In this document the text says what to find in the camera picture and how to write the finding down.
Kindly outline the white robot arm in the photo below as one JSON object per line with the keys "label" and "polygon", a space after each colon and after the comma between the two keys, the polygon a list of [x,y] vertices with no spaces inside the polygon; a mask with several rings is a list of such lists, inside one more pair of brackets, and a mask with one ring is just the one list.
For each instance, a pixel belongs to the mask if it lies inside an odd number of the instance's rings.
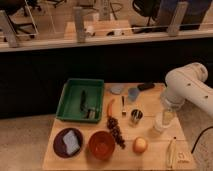
{"label": "white robot arm", "polygon": [[188,100],[213,118],[213,88],[205,84],[207,78],[208,70],[198,62],[169,71],[161,93],[164,108],[179,110]]}

